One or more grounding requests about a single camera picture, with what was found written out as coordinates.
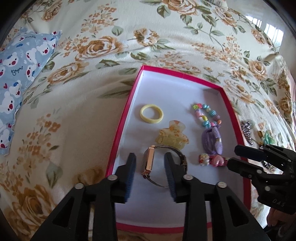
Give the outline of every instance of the metal screw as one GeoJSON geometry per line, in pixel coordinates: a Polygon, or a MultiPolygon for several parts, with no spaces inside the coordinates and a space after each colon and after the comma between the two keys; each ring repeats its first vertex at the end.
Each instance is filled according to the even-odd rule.
{"type": "Polygon", "coordinates": [[[110,176],[107,177],[107,179],[108,179],[109,181],[114,181],[114,180],[117,179],[117,176],[116,176],[116,175],[110,175],[110,176]]]}
{"type": "Polygon", "coordinates": [[[227,184],[225,182],[218,182],[217,185],[220,188],[226,188],[227,187],[227,184]]]}
{"type": "Polygon", "coordinates": [[[184,178],[185,180],[192,180],[192,179],[193,179],[193,176],[190,175],[190,174],[185,174],[185,175],[183,176],[183,178],[184,178]]]}
{"type": "Polygon", "coordinates": [[[76,183],[75,188],[76,189],[82,189],[82,188],[84,188],[84,184],[83,183],[76,183]]]}

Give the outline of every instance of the pillow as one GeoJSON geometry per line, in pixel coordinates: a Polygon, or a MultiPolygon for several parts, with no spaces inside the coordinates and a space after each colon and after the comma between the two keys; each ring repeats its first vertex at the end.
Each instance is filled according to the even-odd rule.
{"type": "Polygon", "coordinates": [[[226,11],[228,10],[226,0],[207,0],[207,1],[218,6],[218,7],[225,9],[226,11]]]}
{"type": "Polygon", "coordinates": [[[22,94],[54,52],[61,32],[38,34],[23,28],[0,52],[0,154],[8,154],[22,94]]]}

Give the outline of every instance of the tiled floor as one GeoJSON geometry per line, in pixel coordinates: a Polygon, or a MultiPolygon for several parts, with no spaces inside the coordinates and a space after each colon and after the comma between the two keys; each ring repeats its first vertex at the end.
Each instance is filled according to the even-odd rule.
{"type": "Polygon", "coordinates": [[[281,17],[263,0],[227,0],[227,4],[266,32],[296,80],[296,40],[281,17]]]}

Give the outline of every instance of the yellow ring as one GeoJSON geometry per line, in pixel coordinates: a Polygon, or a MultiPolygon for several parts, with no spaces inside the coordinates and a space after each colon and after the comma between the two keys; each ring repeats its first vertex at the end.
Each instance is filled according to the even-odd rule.
{"type": "Polygon", "coordinates": [[[140,116],[141,116],[141,118],[142,118],[143,121],[148,122],[150,124],[156,124],[156,123],[159,123],[163,119],[163,111],[157,105],[147,104],[147,105],[144,105],[141,108],[141,110],[140,110],[140,116]],[[147,108],[153,108],[153,109],[157,110],[158,113],[159,113],[159,118],[158,119],[149,119],[146,116],[144,116],[143,112],[147,108]]]}

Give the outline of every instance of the floral bed sheet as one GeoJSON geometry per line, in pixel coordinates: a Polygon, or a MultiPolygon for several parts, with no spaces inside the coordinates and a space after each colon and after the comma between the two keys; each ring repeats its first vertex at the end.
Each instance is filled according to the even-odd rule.
{"type": "MultiPolygon", "coordinates": [[[[143,64],[222,86],[238,120],[252,122],[253,147],[262,131],[270,143],[295,149],[289,70],[264,32],[233,9],[204,0],[37,0],[2,48],[22,26],[62,30],[62,37],[24,94],[10,153],[0,160],[0,207],[21,240],[75,183],[104,178],[143,64]]],[[[268,208],[256,195],[252,188],[251,212],[264,225],[268,208]]],[[[181,237],[118,231],[121,241],[181,237]]]]}

